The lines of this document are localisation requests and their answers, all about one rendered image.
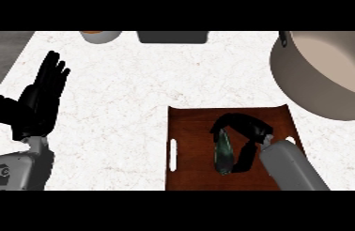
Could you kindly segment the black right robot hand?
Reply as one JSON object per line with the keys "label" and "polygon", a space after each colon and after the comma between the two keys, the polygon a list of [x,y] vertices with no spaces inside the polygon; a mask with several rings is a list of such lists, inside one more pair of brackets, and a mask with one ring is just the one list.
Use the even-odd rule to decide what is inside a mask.
{"label": "black right robot hand", "polygon": [[232,173],[242,173],[252,167],[255,145],[263,143],[267,134],[273,135],[273,128],[249,115],[226,113],[215,119],[210,128],[212,143],[217,141],[218,131],[226,127],[230,127],[248,139],[244,147],[241,147],[238,159],[233,159],[232,166]]}

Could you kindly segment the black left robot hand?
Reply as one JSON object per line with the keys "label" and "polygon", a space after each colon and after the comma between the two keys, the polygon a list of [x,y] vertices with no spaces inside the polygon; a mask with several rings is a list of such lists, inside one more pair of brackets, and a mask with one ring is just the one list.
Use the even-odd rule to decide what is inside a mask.
{"label": "black left robot hand", "polygon": [[25,87],[19,99],[0,95],[0,123],[10,125],[13,141],[32,136],[45,137],[53,131],[69,72],[59,53],[48,51],[34,82]]}

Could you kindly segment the dark green eggplant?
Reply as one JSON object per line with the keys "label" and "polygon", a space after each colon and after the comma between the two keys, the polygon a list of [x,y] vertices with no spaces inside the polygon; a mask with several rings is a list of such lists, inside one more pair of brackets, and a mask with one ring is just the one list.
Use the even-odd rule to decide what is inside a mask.
{"label": "dark green eggplant", "polygon": [[230,145],[229,135],[224,129],[217,133],[217,141],[214,143],[212,163],[215,172],[224,176],[233,169],[233,148]]}

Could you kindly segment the brown wooden tray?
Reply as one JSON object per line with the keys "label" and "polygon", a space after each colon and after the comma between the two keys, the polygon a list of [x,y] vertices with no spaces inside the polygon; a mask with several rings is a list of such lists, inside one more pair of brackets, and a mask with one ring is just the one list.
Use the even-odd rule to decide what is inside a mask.
{"label": "brown wooden tray", "polygon": [[165,189],[168,191],[276,191],[278,185],[270,178],[258,159],[260,144],[255,146],[252,166],[248,172],[221,176],[212,165],[212,123],[223,114],[241,113],[255,117],[273,128],[273,139],[292,137],[303,149],[288,106],[260,108],[167,108],[167,140],[176,140],[176,170],[165,169]]}

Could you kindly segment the large grey pot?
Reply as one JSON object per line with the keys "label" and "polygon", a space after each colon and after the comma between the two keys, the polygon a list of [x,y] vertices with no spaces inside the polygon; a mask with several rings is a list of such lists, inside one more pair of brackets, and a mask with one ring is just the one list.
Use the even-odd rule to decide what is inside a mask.
{"label": "large grey pot", "polygon": [[269,65],[279,89],[306,111],[355,120],[355,31],[279,31]]}

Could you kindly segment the grey slab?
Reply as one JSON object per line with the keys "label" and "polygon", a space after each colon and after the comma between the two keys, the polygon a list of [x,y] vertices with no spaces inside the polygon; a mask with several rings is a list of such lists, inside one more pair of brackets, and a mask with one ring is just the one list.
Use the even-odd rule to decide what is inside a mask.
{"label": "grey slab", "polygon": [[0,31],[0,83],[31,40],[34,31]]}

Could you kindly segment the dark grey rectangular block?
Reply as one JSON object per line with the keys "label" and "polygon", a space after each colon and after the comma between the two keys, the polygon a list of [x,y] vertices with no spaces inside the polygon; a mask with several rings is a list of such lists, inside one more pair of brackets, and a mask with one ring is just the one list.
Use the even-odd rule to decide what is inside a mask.
{"label": "dark grey rectangular block", "polygon": [[207,42],[207,31],[139,31],[140,43],[202,44]]}

